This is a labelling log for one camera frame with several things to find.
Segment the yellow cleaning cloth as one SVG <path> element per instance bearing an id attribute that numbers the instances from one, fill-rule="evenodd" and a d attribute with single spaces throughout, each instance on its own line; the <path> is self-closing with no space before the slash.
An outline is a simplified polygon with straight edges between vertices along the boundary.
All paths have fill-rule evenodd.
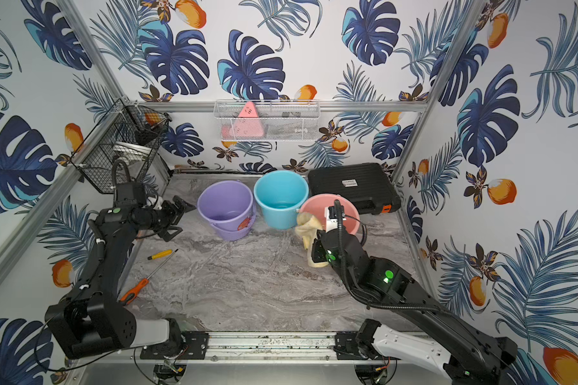
<path id="1" fill-rule="evenodd" d="M 303 248 L 307 253 L 308 265 L 312 268 L 324 268 L 329 265 L 326 260 L 313 261 L 312 259 L 313 244 L 316 239 L 317 231 L 323 229 L 324 226 L 313 214 L 298 213 L 295 234 L 302 239 Z"/>

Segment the purple plastic bucket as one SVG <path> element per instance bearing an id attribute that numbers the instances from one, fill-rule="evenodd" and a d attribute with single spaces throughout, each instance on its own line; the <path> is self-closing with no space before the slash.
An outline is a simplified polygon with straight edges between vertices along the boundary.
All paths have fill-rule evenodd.
<path id="1" fill-rule="evenodd" d="M 253 192 L 240 181 L 212 184 L 197 199 L 197 211 L 228 242 L 246 237 L 257 216 Z"/>

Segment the pink plastic bucket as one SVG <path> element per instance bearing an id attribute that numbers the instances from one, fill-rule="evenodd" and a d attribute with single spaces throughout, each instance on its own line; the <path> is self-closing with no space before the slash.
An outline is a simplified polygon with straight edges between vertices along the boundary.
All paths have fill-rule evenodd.
<path id="1" fill-rule="evenodd" d="M 328 232 L 333 229 L 332 225 L 328 225 L 328 214 L 329 207 L 334 206 L 334 202 L 338 200 L 344 208 L 346 218 L 343 220 L 345 229 L 348 233 L 356 235 L 358 230 L 361 228 L 361 223 L 359 222 L 360 215 L 357 208 L 347 199 L 329 193 L 323 193 L 315 195 L 301 206 L 298 213 L 311 213 L 320 221 L 324 226 L 324 231 Z"/>

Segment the teal plastic bucket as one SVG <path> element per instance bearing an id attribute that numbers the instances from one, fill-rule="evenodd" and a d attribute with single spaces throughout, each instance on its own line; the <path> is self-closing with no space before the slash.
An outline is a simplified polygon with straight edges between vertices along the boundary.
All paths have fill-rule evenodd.
<path id="1" fill-rule="evenodd" d="M 274 171 L 259 178 L 253 190 L 264 221 L 274 229 L 296 226 L 298 211 L 309 197 L 306 180 L 291 171 Z"/>

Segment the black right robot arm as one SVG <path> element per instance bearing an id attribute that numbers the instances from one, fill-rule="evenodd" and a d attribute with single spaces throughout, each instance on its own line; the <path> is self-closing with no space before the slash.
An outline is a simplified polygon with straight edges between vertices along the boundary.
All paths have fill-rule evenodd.
<path id="1" fill-rule="evenodd" d="M 453 384 L 510 384 L 518 353 L 510 338 L 493 337 L 444 308 L 396 262 L 371 257 L 364 243 L 344 227 L 340 201 L 328 208 L 333 226 L 317 233 L 316 254 L 324 256 L 350 296 L 368 308 L 392 311 L 427 338 L 394 330 L 374 319 L 356 334 L 366 359 L 399 359 L 441 375 Z"/>

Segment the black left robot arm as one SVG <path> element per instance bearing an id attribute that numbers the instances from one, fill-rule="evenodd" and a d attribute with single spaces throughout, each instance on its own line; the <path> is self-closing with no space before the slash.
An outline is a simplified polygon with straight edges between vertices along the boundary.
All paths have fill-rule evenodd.
<path id="1" fill-rule="evenodd" d="M 182 231 L 182 216 L 196 208 L 181 197 L 159 208 L 149 205 L 143 183 L 131 177 L 117 181 L 118 171 L 127 168 L 123 160 L 113 163 L 113 205 L 88 223 L 94 235 L 88 261 L 66 298 L 45 314 L 49 331 L 69 359 L 143 346 L 156 355 L 175 357 L 186 347 L 176 320 L 137 319 L 127 307 L 128 299 L 119 297 L 119 283 L 128 251 L 141 231 L 168 242 Z"/>

